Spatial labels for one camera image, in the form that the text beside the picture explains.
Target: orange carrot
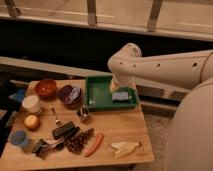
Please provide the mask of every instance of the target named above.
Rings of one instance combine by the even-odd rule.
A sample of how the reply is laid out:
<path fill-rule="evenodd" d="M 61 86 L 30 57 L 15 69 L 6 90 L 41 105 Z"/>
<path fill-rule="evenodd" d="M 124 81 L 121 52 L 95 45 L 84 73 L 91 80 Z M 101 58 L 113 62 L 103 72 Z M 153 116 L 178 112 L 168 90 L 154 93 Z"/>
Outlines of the orange carrot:
<path fill-rule="evenodd" d="M 96 136 L 95 143 L 89 148 L 89 150 L 85 153 L 84 156 L 89 157 L 90 155 L 92 155 L 101 145 L 103 138 L 104 138 L 104 134 L 98 133 Z"/>

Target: white cup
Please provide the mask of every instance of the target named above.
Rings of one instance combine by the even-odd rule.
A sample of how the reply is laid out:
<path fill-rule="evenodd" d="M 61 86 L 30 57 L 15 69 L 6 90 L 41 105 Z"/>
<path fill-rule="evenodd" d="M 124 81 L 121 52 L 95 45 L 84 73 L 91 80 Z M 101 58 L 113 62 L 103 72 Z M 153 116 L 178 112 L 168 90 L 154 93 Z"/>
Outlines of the white cup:
<path fill-rule="evenodd" d="M 24 98 L 22 101 L 22 107 L 30 113 L 40 114 L 41 106 L 39 97 L 36 95 L 30 95 Z"/>

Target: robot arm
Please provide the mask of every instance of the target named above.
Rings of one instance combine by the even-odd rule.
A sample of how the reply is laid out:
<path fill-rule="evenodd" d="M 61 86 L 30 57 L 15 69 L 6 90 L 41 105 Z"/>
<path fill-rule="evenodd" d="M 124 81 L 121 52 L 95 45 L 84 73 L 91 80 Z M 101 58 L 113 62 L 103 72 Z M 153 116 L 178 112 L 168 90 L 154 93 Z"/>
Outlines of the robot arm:
<path fill-rule="evenodd" d="M 135 77 L 193 89 L 173 118 L 165 170 L 213 170 L 213 50 L 141 56 L 140 49 L 130 43 L 109 59 L 114 87 L 131 86 Z"/>
<path fill-rule="evenodd" d="M 108 61 L 117 87 L 142 78 L 191 90 L 213 76 L 213 50 L 142 57 L 140 48 L 128 43 Z"/>

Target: plastic tray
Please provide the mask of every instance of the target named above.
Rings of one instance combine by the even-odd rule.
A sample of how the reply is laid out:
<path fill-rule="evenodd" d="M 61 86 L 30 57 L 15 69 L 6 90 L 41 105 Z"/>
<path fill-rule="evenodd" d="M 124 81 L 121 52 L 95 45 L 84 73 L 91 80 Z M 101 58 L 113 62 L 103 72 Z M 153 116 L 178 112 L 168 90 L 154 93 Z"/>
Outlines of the plastic tray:
<path fill-rule="evenodd" d="M 85 105 L 89 111 L 130 109 L 138 105 L 138 95 L 134 89 L 124 87 L 118 91 L 128 91 L 130 101 L 112 102 L 109 86 L 112 76 L 89 76 L 86 78 Z"/>

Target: brown bowl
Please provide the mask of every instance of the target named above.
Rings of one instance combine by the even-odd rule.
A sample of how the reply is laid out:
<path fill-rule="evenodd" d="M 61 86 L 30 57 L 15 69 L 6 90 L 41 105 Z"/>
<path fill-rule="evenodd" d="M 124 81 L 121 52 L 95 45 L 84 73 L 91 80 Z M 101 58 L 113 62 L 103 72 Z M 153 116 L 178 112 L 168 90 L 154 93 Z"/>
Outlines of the brown bowl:
<path fill-rule="evenodd" d="M 53 79 L 43 79 L 35 86 L 35 92 L 42 98 L 50 97 L 57 91 L 56 82 Z"/>

